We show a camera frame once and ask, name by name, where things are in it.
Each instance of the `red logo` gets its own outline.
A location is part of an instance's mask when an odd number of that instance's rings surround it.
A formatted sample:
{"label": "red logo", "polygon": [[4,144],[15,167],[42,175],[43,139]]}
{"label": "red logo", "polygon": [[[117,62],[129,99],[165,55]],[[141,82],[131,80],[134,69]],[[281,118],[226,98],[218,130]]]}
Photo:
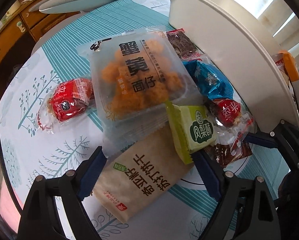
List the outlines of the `red logo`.
{"label": "red logo", "polygon": [[118,205],[116,205],[116,207],[120,210],[120,211],[124,211],[127,209],[127,207],[123,204],[123,203],[119,203]]}

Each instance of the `fried snack pieces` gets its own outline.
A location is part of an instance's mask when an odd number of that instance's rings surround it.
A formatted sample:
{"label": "fried snack pieces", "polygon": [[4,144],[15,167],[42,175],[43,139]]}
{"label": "fried snack pieces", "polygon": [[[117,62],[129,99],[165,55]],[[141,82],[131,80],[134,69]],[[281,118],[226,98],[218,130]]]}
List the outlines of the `fried snack pieces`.
{"label": "fried snack pieces", "polygon": [[171,61],[160,54],[163,52],[163,45],[154,39],[148,40],[147,44],[157,53],[160,67],[133,69],[130,66],[130,58],[142,58],[146,66],[152,66],[150,56],[140,52],[131,57],[123,57],[118,49],[114,53],[115,59],[101,71],[104,82],[115,84],[115,95],[106,109],[108,119],[123,119],[133,112],[164,103],[169,100],[171,93],[183,88],[179,74],[169,71]]}

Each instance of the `table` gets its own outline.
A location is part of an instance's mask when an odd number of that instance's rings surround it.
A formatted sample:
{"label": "table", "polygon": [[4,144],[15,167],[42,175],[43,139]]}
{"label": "table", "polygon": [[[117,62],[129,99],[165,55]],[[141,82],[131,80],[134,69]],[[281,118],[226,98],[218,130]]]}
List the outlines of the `table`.
{"label": "table", "polygon": [[[87,74],[89,63],[79,57],[76,46],[133,28],[164,25],[167,30],[169,0],[119,0],[98,8],[66,26],[30,57],[17,73],[0,102],[0,135],[4,160],[11,183],[24,203],[33,180],[39,174],[59,177],[75,169],[102,142],[102,127],[97,113],[79,126],[66,126],[48,134],[36,130],[35,118],[48,91],[58,83]],[[277,189],[288,167],[275,149],[259,146],[253,155],[227,167],[239,177],[261,175],[270,193]],[[66,236],[74,239],[61,199],[59,215]],[[211,217],[216,202],[207,194],[193,168],[167,193],[146,209],[120,223],[93,196],[83,205],[103,239],[197,239]],[[228,236],[233,234],[234,216]]]}

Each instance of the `metal screw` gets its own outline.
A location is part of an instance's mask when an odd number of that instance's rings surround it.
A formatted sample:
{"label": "metal screw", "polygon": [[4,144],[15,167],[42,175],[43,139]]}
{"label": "metal screw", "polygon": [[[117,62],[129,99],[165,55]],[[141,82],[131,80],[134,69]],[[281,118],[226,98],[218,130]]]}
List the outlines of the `metal screw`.
{"label": "metal screw", "polygon": [[66,176],[68,176],[68,177],[74,176],[74,174],[75,174],[74,170],[66,171]]}
{"label": "metal screw", "polygon": [[38,175],[35,180],[36,181],[41,181],[42,179],[44,179],[44,176],[43,175]]}
{"label": "metal screw", "polygon": [[232,178],[234,177],[234,173],[232,173],[231,171],[225,171],[225,176],[228,178]]}
{"label": "metal screw", "polygon": [[262,183],[264,182],[264,178],[262,176],[257,176],[256,178],[258,180],[258,182]]}

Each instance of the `wooden cabinet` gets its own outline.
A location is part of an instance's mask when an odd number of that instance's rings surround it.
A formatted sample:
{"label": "wooden cabinet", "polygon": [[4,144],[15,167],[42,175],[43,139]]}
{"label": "wooden cabinet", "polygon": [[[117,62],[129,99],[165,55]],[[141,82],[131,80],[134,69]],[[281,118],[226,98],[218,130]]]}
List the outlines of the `wooden cabinet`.
{"label": "wooden cabinet", "polygon": [[0,62],[15,42],[26,32],[26,27],[19,16],[14,19],[0,33]]}
{"label": "wooden cabinet", "polygon": [[43,0],[27,1],[7,18],[0,27],[0,98],[15,70],[31,55],[35,43],[50,29],[79,12],[44,14],[29,10]]}
{"label": "wooden cabinet", "polygon": [[22,18],[24,19],[26,25],[29,28],[32,28],[35,24],[40,22],[42,19],[48,16],[48,14],[41,13],[40,11],[34,11],[29,12],[28,10],[32,8],[35,4],[39,3],[42,0],[35,0],[30,5],[28,5],[22,12],[20,13],[22,15]]}
{"label": "wooden cabinet", "polygon": [[71,17],[78,12],[72,13],[61,13],[61,14],[49,14],[43,20],[41,20],[38,24],[36,24],[32,29],[31,33],[36,41],[40,39],[46,32],[55,27],[61,21],[65,20],[68,17]]}

